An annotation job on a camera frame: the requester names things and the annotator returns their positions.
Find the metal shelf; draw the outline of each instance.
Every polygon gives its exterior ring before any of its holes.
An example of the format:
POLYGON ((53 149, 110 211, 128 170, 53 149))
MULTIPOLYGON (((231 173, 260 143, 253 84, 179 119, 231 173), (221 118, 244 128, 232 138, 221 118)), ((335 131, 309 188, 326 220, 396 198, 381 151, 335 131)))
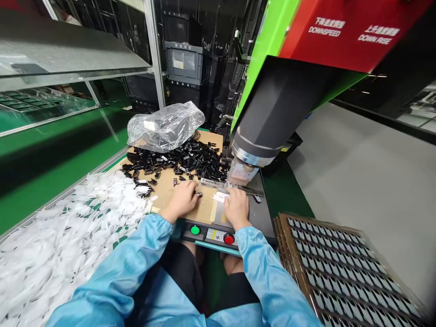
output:
POLYGON ((141 74, 149 67, 109 33, 0 9, 0 91, 141 74))

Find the stacked tray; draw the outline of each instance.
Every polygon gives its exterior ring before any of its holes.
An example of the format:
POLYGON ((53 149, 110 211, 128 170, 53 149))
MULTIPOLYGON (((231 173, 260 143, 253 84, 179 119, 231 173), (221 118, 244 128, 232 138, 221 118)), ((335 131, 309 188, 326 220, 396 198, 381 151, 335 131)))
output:
POLYGON ((424 326, 413 296, 362 232, 280 214, 280 260, 325 326, 424 326))

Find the hand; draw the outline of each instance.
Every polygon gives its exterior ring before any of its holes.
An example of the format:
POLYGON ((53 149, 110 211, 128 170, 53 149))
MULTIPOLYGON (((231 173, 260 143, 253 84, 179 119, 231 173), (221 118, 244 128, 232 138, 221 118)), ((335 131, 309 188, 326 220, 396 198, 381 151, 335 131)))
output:
POLYGON ((248 221, 248 198, 247 194, 238 188, 229 188, 230 200, 224 200, 226 218, 232 224, 235 232, 241 228, 251 226, 248 221))
POLYGON ((183 181, 176 185, 171 201, 165 208, 159 211, 162 217, 174 224, 177 218, 194 209, 199 198, 198 194, 193 195, 197 185, 197 182, 191 180, 183 181))

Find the red machine panel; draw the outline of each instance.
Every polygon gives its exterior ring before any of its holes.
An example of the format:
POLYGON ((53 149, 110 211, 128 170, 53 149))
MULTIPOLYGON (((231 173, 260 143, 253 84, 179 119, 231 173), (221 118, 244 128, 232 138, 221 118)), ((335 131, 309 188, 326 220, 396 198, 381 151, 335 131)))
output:
POLYGON ((432 0, 301 0, 279 57, 370 73, 432 0))

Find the white plastic part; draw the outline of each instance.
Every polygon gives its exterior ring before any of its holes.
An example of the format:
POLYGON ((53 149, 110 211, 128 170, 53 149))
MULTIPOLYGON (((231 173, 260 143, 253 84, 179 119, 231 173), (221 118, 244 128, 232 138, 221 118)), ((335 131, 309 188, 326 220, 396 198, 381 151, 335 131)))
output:
POLYGON ((88 174, 73 194, 0 244, 0 327, 44 326, 113 244, 136 231, 157 197, 140 199, 149 188, 134 187, 120 171, 88 174))

